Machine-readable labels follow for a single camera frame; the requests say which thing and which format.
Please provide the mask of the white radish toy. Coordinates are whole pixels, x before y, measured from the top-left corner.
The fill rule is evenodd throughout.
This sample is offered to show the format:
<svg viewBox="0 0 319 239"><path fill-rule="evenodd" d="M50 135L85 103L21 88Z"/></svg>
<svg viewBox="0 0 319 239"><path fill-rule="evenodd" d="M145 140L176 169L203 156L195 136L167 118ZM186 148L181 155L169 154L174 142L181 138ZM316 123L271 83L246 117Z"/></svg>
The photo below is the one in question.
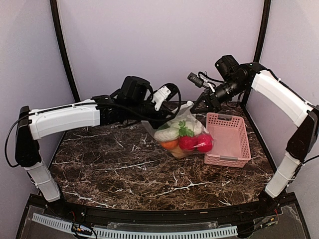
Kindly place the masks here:
<svg viewBox="0 0 319 239"><path fill-rule="evenodd" d="M197 120L195 121L181 120L179 122L173 123L170 127L177 128L179 130L180 137L183 137L183 136L194 137L202 133L202 124Z"/></svg>
<svg viewBox="0 0 319 239"><path fill-rule="evenodd" d="M159 142L167 142L176 140L179 137L179 130L174 127L157 130L154 133L154 138Z"/></svg>

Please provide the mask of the clear polka dot zip bag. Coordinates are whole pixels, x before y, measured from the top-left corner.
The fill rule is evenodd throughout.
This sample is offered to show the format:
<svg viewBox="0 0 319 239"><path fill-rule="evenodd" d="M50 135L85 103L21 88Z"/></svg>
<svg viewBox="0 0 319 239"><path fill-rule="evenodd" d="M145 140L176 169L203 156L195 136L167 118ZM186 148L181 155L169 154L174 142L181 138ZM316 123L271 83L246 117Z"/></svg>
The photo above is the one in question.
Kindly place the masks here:
<svg viewBox="0 0 319 239"><path fill-rule="evenodd" d="M147 121L142 122L155 141L177 159L191 154L208 153L213 149L213 137L190 112L193 106L193 102L187 101L174 119L162 124L158 129Z"/></svg>

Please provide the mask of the orange tangerine toy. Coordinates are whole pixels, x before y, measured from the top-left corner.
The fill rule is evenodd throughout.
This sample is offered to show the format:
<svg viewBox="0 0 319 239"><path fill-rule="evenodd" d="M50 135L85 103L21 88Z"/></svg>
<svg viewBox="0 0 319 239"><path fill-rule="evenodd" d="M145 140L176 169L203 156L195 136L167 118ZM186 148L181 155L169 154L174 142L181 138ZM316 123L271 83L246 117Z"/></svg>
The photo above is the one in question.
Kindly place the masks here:
<svg viewBox="0 0 319 239"><path fill-rule="evenodd" d="M178 139L172 140L172 141L166 141L166 142L161 142L161 146L167 150L172 150L178 146Z"/></svg>

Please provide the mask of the bright red tomato toy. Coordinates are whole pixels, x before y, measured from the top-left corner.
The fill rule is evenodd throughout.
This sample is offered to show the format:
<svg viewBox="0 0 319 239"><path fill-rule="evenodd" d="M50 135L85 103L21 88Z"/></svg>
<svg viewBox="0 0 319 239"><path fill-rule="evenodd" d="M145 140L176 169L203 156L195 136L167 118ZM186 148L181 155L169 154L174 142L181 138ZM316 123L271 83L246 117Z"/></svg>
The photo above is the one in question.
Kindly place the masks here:
<svg viewBox="0 0 319 239"><path fill-rule="evenodd" d="M213 138L209 134L202 134L197 137L197 150L202 153L207 153L213 148Z"/></svg>

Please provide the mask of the dark red pomegranate toy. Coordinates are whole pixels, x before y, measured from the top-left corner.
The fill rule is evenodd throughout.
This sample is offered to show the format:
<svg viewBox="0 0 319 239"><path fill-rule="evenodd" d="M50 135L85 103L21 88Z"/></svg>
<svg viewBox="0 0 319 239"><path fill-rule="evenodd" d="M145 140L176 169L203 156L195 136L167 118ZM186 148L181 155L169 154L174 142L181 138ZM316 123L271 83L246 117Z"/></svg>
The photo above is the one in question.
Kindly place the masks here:
<svg viewBox="0 0 319 239"><path fill-rule="evenodd" d="M194 151L197 146L197 137L183 136L179 138L179 147L182 150Z"/></svg>

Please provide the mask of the yellow peach toy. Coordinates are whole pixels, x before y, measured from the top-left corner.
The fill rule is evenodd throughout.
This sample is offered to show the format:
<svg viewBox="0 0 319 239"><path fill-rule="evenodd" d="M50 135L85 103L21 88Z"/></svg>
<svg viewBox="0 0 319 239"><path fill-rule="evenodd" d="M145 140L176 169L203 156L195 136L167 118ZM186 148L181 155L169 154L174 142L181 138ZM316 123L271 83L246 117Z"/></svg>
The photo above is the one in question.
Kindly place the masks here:
<svg viewBox="0 0 319 239"><path fill-rule="evenodd" d="M182 159L191 155L192 152L187 150L182 150L179 146L177 146L171 151L171 154L177 159Z"/></svg>

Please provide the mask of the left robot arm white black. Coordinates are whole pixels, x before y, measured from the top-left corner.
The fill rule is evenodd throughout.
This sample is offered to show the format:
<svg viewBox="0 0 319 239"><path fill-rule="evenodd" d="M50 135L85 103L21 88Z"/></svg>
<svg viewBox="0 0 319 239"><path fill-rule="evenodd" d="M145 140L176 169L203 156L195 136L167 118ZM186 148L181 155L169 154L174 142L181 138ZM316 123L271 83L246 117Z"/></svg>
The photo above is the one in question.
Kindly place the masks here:
<svg viewBox="0 0 319 239"><path fill-rule="evenodd" d="M15 167L24 168L45 200L51 203L52 211L59 217L66 217L70 213L70 205L62 200L62 192L42 160L38 140L63 131L123 123L126 120L146 120L160 126L175 118L180 110L176 108L171 111L162 103L162 100L119 102L108 95L101 95L42 110L22 107L18 120L10 128L16 129Z"/></svg>

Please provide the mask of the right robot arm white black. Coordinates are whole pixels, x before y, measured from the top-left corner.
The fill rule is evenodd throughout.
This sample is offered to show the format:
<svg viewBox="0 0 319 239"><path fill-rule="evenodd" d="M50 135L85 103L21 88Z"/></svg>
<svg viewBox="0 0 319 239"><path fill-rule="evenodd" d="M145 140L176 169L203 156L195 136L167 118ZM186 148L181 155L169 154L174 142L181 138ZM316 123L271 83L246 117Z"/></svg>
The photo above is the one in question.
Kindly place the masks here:
<svg viewBox="0 0 319 239"><path fill-rule="evenodd" d="M303 99L270 69L257 62L239 64L231 55L223 56L215 67L224 82L214 89L206 89L191 108L192 113L217 113L222 103L253 89L280 108L297 130L289 139L285 156L273 178L260 193L254 211L265 216L274 207L275 200L294 180L319 135L319 108Z"/></svg>

